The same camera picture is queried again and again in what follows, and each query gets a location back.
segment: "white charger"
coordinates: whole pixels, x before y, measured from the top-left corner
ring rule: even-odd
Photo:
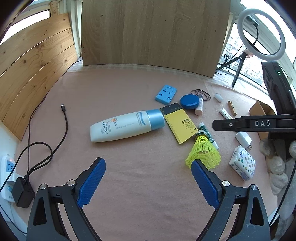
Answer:
[[[235,138],[238,140],[238,142],[242,145],[243,148],[251,150],[251,148],[252,148],[252,146],[251,146],[252,139],[248,135],[247,132],[240,131],[235,135]]]

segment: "blue lid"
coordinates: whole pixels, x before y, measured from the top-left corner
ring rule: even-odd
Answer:
[[[165,126],[165,119],[159,109],[146,110],[148,114],[151,130],[156,130]]]
[[[184,109],[195,109],[200,104],[200,99],[196,95],[184,95],[180,100],[181,106]]]

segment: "ring light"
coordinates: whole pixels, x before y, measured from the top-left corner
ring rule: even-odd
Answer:
[[[280,47],[279,47],[278,51],[276,51],[273,54],[263,54],[263,53],[258,52],[247,41],[247,39],[244,35],[243,22],[248,15],[255,14],[255,13],[263,15],[264,17],[268,18],[275,25],[277,31],[279,32],[279,36],[281,39]],[[271,16],[269,16],[267,13],[265,13],[259,9],[255,9],[255,8],[246,8],[245,10],[241,11],[241,13],[239,14],[239,16],[237,18],[237,30],[238,30],[239,36],[240,36],[242,42],[244,43],[244,45],[246,46],[246,48],[248,50],[250,50],[258,58],[266,60],[266,61],[272,61],[272,60],[278,60],[284,55],[285,50],[286,50],[286,40],[285,40],[284,34],[283,34],[281,28],[279,27],[279,25],[277,24],[277,22]]]

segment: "yellow notepad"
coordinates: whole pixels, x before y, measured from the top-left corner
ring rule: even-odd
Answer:
[[[165,106],[160,110],[179,144],[197,133],[198,129],[178,103]]]

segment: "yellow shuttlecock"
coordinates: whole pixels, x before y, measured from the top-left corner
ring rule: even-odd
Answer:
[[[197,133],[197,139],[192,147],[185,164],[191,168],[194,160],[200,159],[207,169],[214,168],[221,161],[220,153],[207,139],[204,131],[200,130]]]

